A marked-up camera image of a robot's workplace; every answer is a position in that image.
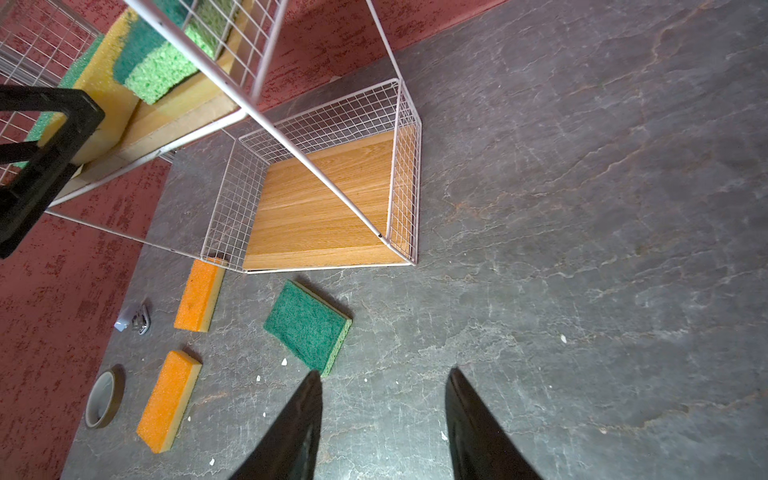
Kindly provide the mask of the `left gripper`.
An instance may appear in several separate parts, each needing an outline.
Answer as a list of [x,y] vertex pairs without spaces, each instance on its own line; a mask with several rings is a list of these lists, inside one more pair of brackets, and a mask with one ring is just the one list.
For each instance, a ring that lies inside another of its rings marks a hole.
[[41,130],[29,140],[1,146],[1,258],[8,258],[43,210],[77,170],[71,160],[104,119],[83,90],[5,85],[3,113],[38,113]]

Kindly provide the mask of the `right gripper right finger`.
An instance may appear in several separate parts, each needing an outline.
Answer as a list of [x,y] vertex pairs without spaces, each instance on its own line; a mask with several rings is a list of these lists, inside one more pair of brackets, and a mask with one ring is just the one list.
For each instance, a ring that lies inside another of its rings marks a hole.
[[469,383],[454,367],[446,381],[445,413],[456,479],[538,479]]

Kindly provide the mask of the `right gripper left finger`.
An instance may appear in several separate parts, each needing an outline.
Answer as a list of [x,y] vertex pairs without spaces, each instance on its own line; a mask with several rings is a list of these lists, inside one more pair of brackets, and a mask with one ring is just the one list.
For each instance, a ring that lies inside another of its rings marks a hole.
[[230,479],[313,479],[322,412],[321,376],[311,370]]

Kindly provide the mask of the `yellow sponge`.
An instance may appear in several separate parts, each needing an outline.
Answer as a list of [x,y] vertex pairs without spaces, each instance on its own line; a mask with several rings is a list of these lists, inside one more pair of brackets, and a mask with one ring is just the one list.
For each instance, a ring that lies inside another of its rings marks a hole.
[[137,20],[138,14],[127,8],[96,46],[89,49],[88,62],[72,85],[73,89],[86,92],[105,114],[71,160],[74,165],[89,163],[116,146],[136,109],[139,98],[115,79],[114,68]]

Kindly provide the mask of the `white wire shelf rack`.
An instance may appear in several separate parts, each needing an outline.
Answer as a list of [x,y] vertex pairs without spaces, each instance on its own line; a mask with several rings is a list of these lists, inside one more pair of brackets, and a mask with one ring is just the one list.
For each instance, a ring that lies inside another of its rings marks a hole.
[[[129,8],[176,47],[198,71],[248,116],[157,158],[174,161],[192,175],[189,188],[171,191],[183,217],[178,232],[157,241],[158,248],[205,261],[221,258],[226,268],[243,267],[267,170],[295,158],[349,208],[354,203],[310,160],[310,154],[401,127],[414,126],[422,138],[422,121],[401,76],[341,96],[274,122],[252,104],[242,87],[224,73],[156,6],[132,1]],[[60,1],[5,1],[1,5],[1,82],[3,85],[55,87],[84,61],[101,40],[93,24]]]

